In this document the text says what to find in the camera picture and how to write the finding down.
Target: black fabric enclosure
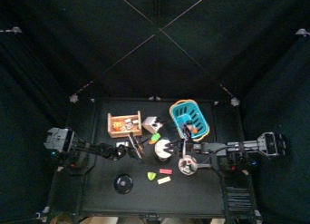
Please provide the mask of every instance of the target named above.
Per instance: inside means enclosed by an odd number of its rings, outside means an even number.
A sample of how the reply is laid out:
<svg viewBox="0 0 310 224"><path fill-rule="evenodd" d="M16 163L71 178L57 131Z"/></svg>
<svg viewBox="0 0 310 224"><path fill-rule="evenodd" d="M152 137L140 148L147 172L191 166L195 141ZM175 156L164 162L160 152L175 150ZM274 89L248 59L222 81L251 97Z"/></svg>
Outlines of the black fabric enclosure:
<svg viewBox="0 0 310 224"><path fill-rule="evenodd" d="M310 223L308 1L0 0L0 222L45 207L45 132L77 95L238 98L246 140L288 144L252 174L264 223Z"/></svg>

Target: wire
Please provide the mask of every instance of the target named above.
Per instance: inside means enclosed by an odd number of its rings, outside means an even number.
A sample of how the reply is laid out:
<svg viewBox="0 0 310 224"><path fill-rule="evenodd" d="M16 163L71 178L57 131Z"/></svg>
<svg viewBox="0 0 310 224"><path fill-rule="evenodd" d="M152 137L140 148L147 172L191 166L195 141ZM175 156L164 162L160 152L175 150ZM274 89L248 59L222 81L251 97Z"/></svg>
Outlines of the wire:
<svg viewBox="0 0 310 224"><path fill-rule="evenodd" d="M222 151L222 150L224 150L224 149L228 149L228 148L231 148L231 147L224 147L224 148L218 149L216 151L212 151L212 152L210 153L210 155L208 155L208 158L206 159L204 162L202 162L202 164L206 163L206 162L208 161L208 159L212 157L212 155L215 155L216 152L219 152L219 151Z"/></svg>

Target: pink object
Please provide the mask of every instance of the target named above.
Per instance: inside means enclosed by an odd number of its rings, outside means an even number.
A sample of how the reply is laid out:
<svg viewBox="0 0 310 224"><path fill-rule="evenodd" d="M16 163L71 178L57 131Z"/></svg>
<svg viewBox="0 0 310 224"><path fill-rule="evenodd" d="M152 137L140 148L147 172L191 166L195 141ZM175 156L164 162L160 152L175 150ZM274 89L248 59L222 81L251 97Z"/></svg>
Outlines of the pink object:
<svg viewBox="0 0 310 224"><path fill-rule="evenodd" d="M172 170L160 169L160 174L172 175Z"/></svg>

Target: blue plastic basket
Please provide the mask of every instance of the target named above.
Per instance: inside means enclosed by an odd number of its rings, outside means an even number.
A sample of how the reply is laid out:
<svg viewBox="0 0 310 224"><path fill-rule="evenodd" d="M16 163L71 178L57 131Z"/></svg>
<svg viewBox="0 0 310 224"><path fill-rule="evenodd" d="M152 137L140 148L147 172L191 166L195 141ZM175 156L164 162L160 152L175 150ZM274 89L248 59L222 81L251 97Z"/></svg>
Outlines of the blue plastic basket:
<svg viewBox="0 0 310 224"><path fill-rule="evenodd" d="M202 140L202 138L210 132L208 123L200 113L199 105L194 100L180 100L169 107L169 114L174 119L174 124L176 126L179 136L182 139L186 138L182 127L187 121L192 121L192 127L198 129L198 133L191 134L194 141Z"/></svg>

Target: green object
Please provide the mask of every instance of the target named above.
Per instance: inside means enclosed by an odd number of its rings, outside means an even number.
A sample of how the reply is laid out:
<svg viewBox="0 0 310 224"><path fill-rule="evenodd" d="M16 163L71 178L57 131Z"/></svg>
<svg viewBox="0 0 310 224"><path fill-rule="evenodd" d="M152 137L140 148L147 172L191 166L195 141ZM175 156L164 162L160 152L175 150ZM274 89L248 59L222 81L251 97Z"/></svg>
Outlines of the green object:
<svg viewBox="0 0 310 224"><path fill-rule="evenodd" d="M148 180L152 181L156 178L155 172L148 172Z"/></svg>
<svg viewBox="0 0 310 224"><path fill-rule="evenodd" d="M160 134L159 133L153 133L151 136L151 140L152 141L157 141L157 139L160 138Z"/></svg>

